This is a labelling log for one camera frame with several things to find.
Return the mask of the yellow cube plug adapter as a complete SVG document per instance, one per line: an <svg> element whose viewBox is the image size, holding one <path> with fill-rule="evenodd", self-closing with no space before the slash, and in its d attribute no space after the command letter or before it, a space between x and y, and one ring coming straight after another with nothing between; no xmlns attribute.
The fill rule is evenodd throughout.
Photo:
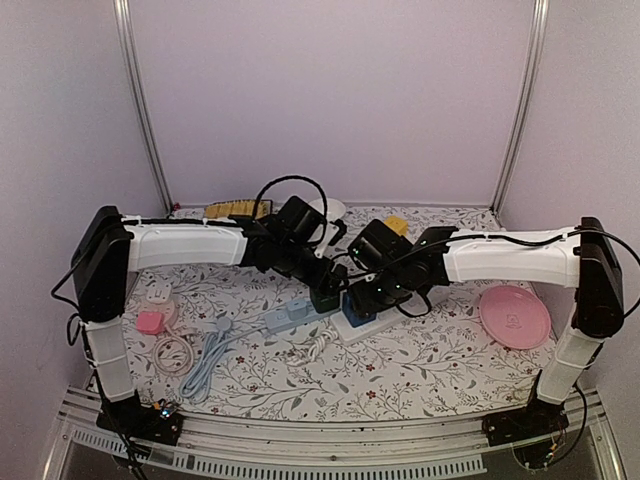
<svg viewBox="0 0 640 480"><path fill-rule="evenodd" d="M408 234L408 222L403 218L392 215L384 220L384 224L399 236L405 237Z"/></svg>

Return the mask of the light blue cube adapter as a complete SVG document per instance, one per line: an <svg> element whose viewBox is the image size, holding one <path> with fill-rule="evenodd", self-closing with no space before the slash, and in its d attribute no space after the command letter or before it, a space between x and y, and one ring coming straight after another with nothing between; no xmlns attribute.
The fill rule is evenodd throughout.
<svg viewBox="0 0 640 480"><path fill-rule="evenodd" d="M354 310L353 300L348 293L344 293L342 297L342 313L352 328L358 328L369 324L377 318L376 313L367 315L357 314Z"/></svg>

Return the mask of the white long power strip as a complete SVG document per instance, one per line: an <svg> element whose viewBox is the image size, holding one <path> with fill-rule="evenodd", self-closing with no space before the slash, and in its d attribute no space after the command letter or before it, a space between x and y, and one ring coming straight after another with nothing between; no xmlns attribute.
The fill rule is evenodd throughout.
<svg viewBox="0 0 640 480"><path fill-rule="evenodd" d="M341 343L345 346L350 346L405 320L408 320L407 316L396 309L392 309L380 313L374 320L358 327L353 327L342 312L331 315L329 324L336 331Z"/></svg>

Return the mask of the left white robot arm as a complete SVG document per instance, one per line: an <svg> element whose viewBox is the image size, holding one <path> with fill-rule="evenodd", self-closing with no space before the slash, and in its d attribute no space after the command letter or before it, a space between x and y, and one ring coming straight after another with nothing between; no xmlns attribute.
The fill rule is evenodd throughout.
<svg viewBox="0 0 640 480"><path fill-rule="evenodd" d="M148 426L148 412L132 398L122 333L130 273L167 265L218 264L273 270L332 298L346 270L320 247L334 235L326 210L297 196L276 213L231 215L225 220L126 217L114 206L94 216L78 245L65 281L75 290L70 305L83 324L90 359L111 419L128 434Z"/></svg>

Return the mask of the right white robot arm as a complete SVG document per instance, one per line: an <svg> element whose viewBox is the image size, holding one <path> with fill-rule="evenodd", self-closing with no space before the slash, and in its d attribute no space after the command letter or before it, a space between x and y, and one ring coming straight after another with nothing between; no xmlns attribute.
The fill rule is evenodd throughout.
<svg viewBox="0 0 640 480"><path fill-rule="evenodd" d="M355 315L369 317L452 283L525 281L575 289L572 316L538 376L534 400L517 415L521 432L537 436L554 422L554 405L566 400L604 341L635 310L624 305L622 269L612 247L619 241L594 217L555 231L429 227L414 242L373 221L348 247L364 270L353 275L346 298Z"/></svg>

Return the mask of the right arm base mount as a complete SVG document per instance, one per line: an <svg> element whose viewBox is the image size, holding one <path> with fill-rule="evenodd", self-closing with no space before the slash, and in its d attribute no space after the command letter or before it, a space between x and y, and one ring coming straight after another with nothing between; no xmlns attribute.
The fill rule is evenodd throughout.
<svg viewBox="0 0 640 480"><path fill-rule="evenodd" d="M490 446L514 445L543 437L540 442L513 449L514 457L522 467L539 470L554 460L560 438L568 426L563 405L534 399L526 406L484 416L481 428Z"/></svg>

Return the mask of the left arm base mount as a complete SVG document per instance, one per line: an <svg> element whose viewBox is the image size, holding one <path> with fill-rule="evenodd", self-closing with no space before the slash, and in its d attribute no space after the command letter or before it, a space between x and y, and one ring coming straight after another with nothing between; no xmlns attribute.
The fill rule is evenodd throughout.
<svg viewBox="0 0 640 480"><path fill-rule="evenodd" d="M163 404L159 408L143 405L138 396L111 402L103 400L96 425L126 438L176 446L184 416L177 408Z"/></svg>

